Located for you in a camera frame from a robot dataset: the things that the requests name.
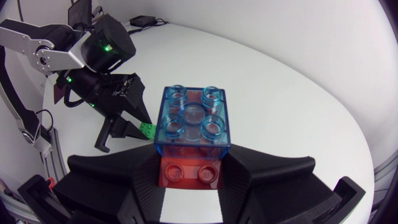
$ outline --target white wall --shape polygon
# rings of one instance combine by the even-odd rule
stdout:
[[[141,14],[161,17],[270,55],[348,108],[368,141],[374,167],[398,149],[398,46],[378,1],[99,0],[99,4],[120,21]]]

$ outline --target white tabletop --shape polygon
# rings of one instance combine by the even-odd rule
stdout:
[[[273,58],[198,30],[167,24],[131,38],[137,53],[114,73],[136,72],[141,77],[154,124],[164,86],[223,88],[233,144],[276,156],[314,157],[314,174],[332,190],[340,178],[350,177],[366,194],[345,223],[367,222],[374,191],[369,148],[354,118],[324,89]],[[43,108],[53,114],[65,163],[74,154],[106,155],[94,148],[104,118],[86,103],[76,108],[62,101],[54,105],[55,76],[47,79]],[[114,153],[149,143],[111,139],[108,147]],[[217,191],[167,189],[160,220],[222,222]]]

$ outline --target plastic block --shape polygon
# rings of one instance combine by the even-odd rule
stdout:
[[[149,139],[155,139],[156,125],[142,122],[139,130]]]
[[[162,157],[159,186],[211,190],[221,187],[221,160]]]
[[[154,143],[162,157],[221,159],[231,145],[225,91],[165,87]]]

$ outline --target blue lego duplo brick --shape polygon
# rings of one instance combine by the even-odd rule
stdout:
[[[221,159],[231,145],[225,91],[165,87],[155,147],[163,157]]]

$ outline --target black device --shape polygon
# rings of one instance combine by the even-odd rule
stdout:
[[[91,25],[91,0],[78,0],[68,9],[68,25],[74,27],[76,24]]]
[[[141,28],[149,27],[156,24],[156,18],[154,16],[137,16],[130,19],[130,25]]]
[[[277,157],[232,144],[222,162],[224,223],[339,223],[365,193],[348,177],[330,190],[312,173],[311,157]],[[38,175],[18,189],[43,223],[159,223],[165,189],[157,185],[160,155],[153,144],[71,156],[68,165],[70,173],[53,188],[63,208],[52,205]]]

